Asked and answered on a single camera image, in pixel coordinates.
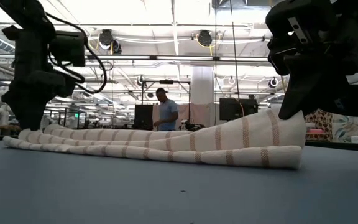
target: folded towel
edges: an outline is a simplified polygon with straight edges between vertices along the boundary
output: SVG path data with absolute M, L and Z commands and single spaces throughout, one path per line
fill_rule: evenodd
M 71 130 L 50 125 L 4 138 L 18 149 L 150 159 L 170 162 L 299 168 L 306 125 L 299 112 L 280 120 L 278 110 L 252 114 L 189 133 L 136 130 Z

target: man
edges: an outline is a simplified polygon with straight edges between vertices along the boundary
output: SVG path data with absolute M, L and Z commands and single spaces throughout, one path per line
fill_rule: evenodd
M 160 120 L 154 122 L 154 126 L 157 127 L 158 131 L 174 131 L 178 119 L 178 105 L 173 100 L 168 99 L 163 88 L 158 88 L 155 96 L 161 104 L 159 105 Z

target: monitor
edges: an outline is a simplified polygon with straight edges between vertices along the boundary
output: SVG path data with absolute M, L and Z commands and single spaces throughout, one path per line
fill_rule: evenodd
M 153 130 L 153 105 L 135 105 L 133 128 Z
M 244 116 L 258 113 L 258 103 L 255 99 L 240 99 L 240 102 L 235 98 L 219 99 L 219 119 L 221 121 L 232 121 L 241 118 L 243 115 L 242 109 L 244 109 Z

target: workbench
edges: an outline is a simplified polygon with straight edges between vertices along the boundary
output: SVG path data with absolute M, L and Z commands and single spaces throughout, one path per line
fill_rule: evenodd
M 300 170 L 6 149 L 0 223 L 358 223 L 358 152 L 306 146 Z

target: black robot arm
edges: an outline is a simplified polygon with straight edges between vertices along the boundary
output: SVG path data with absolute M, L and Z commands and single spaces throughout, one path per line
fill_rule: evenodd
M 358 116 L 358 0 L 286 0 L 268 13 L 269 62 L 290 81 L 279 117 L 322 110 Z
M 22 27 L 10 26 L 2 30 L 9 40 L 15 42 L 15 60 L 12 64 L 15 75 L 2 101 L 11 107 L 22 129 L 38 130 L 47 102 L 56 96 L 71 95 L 77 83 L 84 83 L 82 75 L 65 66 L 84 67 L 85 47 L 101 64 L 104 82 L 95 92 L 79 87 L 88 93 L 103 89 L 107 81 L 106 70 L 97 55 L 89 49 L 84 30 L 45 13 L 38 0 L 0 0 L 0 8 Z M 47 15 L 76 27 L 80 32 L 56 31 Z M 49 59 L 72 76 L 54 70 Z

